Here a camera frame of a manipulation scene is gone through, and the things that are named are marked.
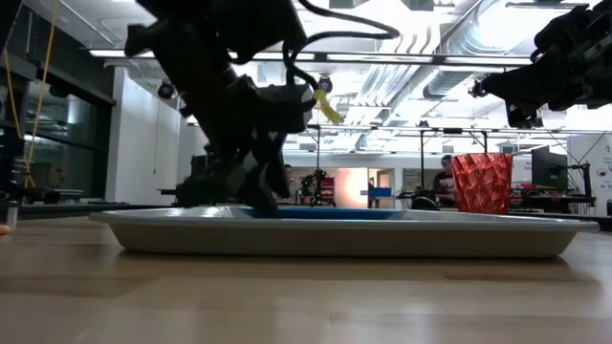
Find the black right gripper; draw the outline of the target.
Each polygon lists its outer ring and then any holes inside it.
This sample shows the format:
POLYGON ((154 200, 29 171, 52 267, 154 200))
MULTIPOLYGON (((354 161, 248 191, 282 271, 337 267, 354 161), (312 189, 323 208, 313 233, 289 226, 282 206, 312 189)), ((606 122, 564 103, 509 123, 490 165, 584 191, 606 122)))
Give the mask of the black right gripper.
POLYGON ((560 47, 536 48, 530 60, 529 66, 475 79, 470 87, 472 97, 494 95, 506 100, 507 120, 513 128, 542 127, 537 112, 544 105, 559 112, 577 103, 580 53, 560 47))

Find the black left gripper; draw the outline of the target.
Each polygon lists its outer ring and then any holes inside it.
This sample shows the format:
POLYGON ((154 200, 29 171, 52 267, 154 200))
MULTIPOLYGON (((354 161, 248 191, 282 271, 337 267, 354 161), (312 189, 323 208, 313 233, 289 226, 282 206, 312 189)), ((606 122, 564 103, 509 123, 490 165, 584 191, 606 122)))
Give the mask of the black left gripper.
POLYGON ((273 138, 268 167, 260 164, 252 152, 223 158, 207 143, 206 154, 192 158, 191 174, 176 186, 176 205, 236 203, 246 204, 260 214, 275 213, 278 206, 273 192, 281 199, 290 196, 282 153, 285 139, 273 138))

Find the blue round plate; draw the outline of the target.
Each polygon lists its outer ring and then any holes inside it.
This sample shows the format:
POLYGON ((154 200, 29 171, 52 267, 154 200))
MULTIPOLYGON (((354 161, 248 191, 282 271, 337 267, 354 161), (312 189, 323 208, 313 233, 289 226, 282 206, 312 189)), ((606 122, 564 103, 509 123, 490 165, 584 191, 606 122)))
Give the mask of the blue round plate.
POLYGON ((334 208, 334 207, 280 207, 274 212, 244 209, 253 218, 294 220, 398 220, 404 217, 403 210, 334 208))

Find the red faceted cup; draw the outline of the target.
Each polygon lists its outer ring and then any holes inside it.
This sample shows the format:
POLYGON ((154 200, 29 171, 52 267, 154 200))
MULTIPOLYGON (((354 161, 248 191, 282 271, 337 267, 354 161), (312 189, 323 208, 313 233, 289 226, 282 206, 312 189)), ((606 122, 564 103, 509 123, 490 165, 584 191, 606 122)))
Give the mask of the red faceted cup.
POLYGON ((451 158, 455 201, 460 212, 507 215, 513 174, 513 156, 473 153, 451 158))

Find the grey plastic tray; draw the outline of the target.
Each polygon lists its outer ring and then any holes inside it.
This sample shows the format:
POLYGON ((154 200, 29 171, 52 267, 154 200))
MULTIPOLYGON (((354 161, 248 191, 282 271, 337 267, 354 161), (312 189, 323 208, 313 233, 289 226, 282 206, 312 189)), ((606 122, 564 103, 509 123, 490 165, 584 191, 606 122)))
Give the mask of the grey plastic tray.
POLYGON ((398 220, 253 218, 245 206, 108 210, 91 214, 129 250, 274 257, 552 258, 595 222, 403 210, 398 220))

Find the person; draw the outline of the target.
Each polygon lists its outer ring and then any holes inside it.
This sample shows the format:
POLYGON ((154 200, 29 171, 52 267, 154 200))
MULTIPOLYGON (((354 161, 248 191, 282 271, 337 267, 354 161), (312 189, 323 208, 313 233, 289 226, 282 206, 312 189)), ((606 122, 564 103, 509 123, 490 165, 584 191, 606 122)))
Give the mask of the person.
POLYGON ((293 177, 293 167, 290 164, 284 165, 285 177, 289 186, 290 196, 283 200, 287 204, 296 204, 302 183, 293 177))
POLYGON ((441 158, 442 170, 436 174, 433 180, 433 192, 438 202, 446 206, 456 205, 456 189, 454 183, 451 155, 441 158))

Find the distant robot with green lights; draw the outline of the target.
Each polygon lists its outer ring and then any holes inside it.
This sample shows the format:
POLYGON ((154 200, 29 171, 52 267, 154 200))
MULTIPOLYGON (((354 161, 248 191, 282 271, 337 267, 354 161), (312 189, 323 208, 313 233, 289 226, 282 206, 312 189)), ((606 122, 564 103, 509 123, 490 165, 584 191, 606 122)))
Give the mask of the distant robot with green lights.
POLYGON ((327 174, 321 169, 316 169, 301 180, 301 194, 309 200, 309 205, 323 205, 322 182, 327 174))

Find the yellow tag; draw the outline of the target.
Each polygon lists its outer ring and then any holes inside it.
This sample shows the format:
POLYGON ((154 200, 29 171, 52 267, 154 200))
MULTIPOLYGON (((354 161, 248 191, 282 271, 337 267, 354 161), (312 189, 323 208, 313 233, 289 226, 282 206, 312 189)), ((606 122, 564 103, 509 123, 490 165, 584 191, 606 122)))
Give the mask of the yellow tag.
POLYGON ((322 89, 317 89, 313 94, 314 100, 317 102, 322 114, 327 117, 332 123, 339 124, 341 120, 340 114, 330 105, 327 99, 327 93, 322 89))

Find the black computer monitor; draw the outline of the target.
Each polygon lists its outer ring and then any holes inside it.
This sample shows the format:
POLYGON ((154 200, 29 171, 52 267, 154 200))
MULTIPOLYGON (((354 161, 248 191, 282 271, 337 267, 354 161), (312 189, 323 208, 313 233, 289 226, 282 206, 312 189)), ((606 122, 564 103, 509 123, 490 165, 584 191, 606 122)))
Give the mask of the black computer monitor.
POLYGON ((566 189, 568 186, 567 157, 552 153, 548 146, 531 151, 532 183, 536 186, 566 189))

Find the distant equipment table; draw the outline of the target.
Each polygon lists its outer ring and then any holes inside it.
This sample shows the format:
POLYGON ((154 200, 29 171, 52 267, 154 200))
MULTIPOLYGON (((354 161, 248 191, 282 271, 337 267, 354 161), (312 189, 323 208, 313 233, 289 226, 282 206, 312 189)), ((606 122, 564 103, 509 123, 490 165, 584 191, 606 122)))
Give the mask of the distant equipment table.
POLYGON ((578 170, 582 173, 584 183, 584 193, 578 194, 578 188, 574 193, 570 193, 565 189, 554 189, 549 187, 534 186, 529 184, 522 189, 513 190, 510 198, 510 209, 518 211, 519 209, 544 209, 551 210, 554 207, 562 207, 563 213, 569 212, 569 204, 587 204, 589 207, 596 206, 596 197, 592 192, 590 179, 590 164, 572 164, 567 165, 568 170, 578 170))

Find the black distant rig frame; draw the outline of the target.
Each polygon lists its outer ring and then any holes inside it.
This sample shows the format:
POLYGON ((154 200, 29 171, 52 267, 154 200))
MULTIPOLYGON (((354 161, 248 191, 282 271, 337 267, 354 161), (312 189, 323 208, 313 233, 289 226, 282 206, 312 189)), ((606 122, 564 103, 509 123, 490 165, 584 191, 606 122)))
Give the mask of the black distant rig frame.
POLYGON ((320 150, 319 144, 322 139, 317 138, 318 148, 314 152, 306 152, 306 155, 317 156, 316 165, 319 167, 341 167, 341 168, 362 168, 362 167, 383 167, 383 168, 419 168, 424 171, 427 165, 427 156, 442 156, 441 152, 426 152, 426 140, 435 138, 438 134, 446 136, 466 136, 467 134, 475 135, 475 139, 484 149, 484 152, 489 151, 488 139, 491 130, 489 129, 474 129, 474 128, 427 128, 427 127, 365 127, 365 126, 334 126, 334 125, 318 125, 309 124, 307 129, 311 132, 316 132, 319 135, 323 130, 357 130, 361 134, 367 134, 372 131, 399 131, 407 132, 410 138, 416 139, 415 145, 411 145, 412 150, 320 150))

